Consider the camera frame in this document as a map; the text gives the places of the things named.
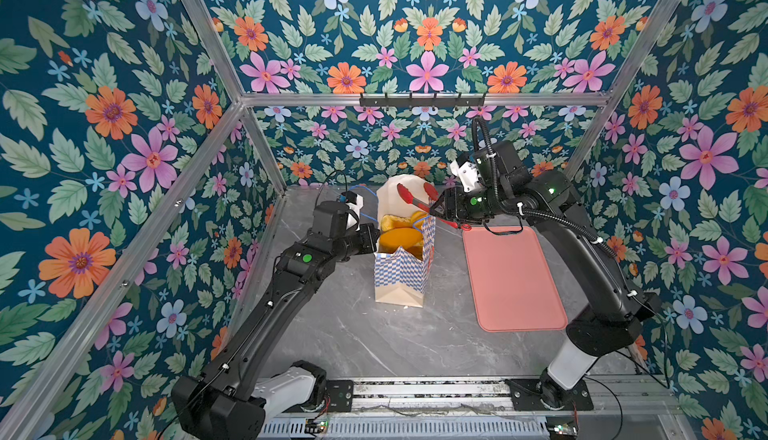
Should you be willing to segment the blue checkered paper bag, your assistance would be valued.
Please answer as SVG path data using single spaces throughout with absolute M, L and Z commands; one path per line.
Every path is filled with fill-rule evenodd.
M 423 178 L 412 174 L 401 174 L 389 178 L 376 191 L 376 219 L 380 236 L 384 233 L 380 228 L 380 220 L 384 215 L 410 218 L 419 210 L 400 198 L 397 193 L 398 183 L 403 183 L 416 197 L 429 203 L 430 206 L 433 203 L 432 197 L 436 194 L 436 190 Z M 394 254 L 380 253 L 378 239 L 374 259 L 374 294 L 377 302 L 407 307 L 424 305 L 424 295 L 434 259 L 436 219 L 428 214 L 422 228 L 415 229 L 419 230 L 424 237 L 421 258 L 411 255 L 402 248 Z

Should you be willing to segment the red metal kitchen tongs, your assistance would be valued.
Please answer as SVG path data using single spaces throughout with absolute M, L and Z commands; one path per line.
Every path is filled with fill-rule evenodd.
M 415 206 L 419 210 L 424 211 L 425 213 L 433 216 L 434 218 L 440 220 L 441 222 L 443 222 L 443 223 L 445 223 L 445 224 L 447 224 L 447 225 L 449 225 L 449 226 L 451 226 L 451 227 L 453 227 L 455 229 L 460 229 L 460 230 L 463 230 L 463 231 L 472 230 L 472 227 L 469 224 L 459 223 L 459 222 L 456 222 L 456 221 L 451 221 L 451 220 L 445 219 L 442 216 L 440 216 L 440 215 L 436 214 L 435 212 L 433 212 L 432 211 L 432 207 L 430 206 L 429 203 L 427 203 L 425 201 L 422 201 L 421 199 L 416 197 L 411 192 L 411 190 L 408 187 L 406 187 L 403 183 L 398 183 L 397 184 L 397 193 L 400 196 L 400 198 L 406 204 L 410 204 L 410 205 Z

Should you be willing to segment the braided bread roll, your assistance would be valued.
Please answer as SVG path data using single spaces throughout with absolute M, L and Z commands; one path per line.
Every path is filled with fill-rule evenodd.
M 409 217 L 386 214 L 380 220 L 380 228 L 383 232 L 397 228 L 412 228 L 412 220 Z

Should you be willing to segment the small round bread roll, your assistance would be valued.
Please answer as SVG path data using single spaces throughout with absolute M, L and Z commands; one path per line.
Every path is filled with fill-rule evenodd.
M 410 216 L 410 226 L 412 228 L 422 228 L 422 225 L 424 222 L 426 222 L 426 218 L 428 218 L 428 213 L 423 210 L 417 210 Z

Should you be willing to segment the golden croissant bread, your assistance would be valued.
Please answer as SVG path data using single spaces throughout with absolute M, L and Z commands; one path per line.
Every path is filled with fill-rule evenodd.
M 400 248 L 421 258 L 424 248 L 423 234 L 411 227 L 393 228 L 381 234 L 378 247 L 380 253 L 394 254 Z

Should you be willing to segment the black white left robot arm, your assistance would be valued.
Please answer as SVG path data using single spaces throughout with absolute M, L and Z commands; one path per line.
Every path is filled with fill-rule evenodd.
M 255 439 L 273 417 L 294 407 L 322 409 L 326 371 L 296 361 L 271 378 L 266 362 L 300 310 L 337 264 L 374 252 L 378 228 L 364 223 L 332 236 L 307 234 L 277 258 L 256 307 L 197 376 L 184 376 L 171 398 L 181 429 L 198 439 Z

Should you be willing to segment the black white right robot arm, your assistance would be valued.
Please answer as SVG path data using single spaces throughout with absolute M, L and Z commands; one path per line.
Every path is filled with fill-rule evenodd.
M 559 171 L 513 174 L 476 192 L 448 187 L 429 212 L 455 227 L 516 216 L 542 234 L 571 270 L 587 305 L 568 323 L 564 343 L 537 382 L 534 395 L 548 409 L 568 406 L 593 365 L 632 345 L 661 306 L 657 294 L 626 279 L 617 252 L 592 226 L 579 192 Z

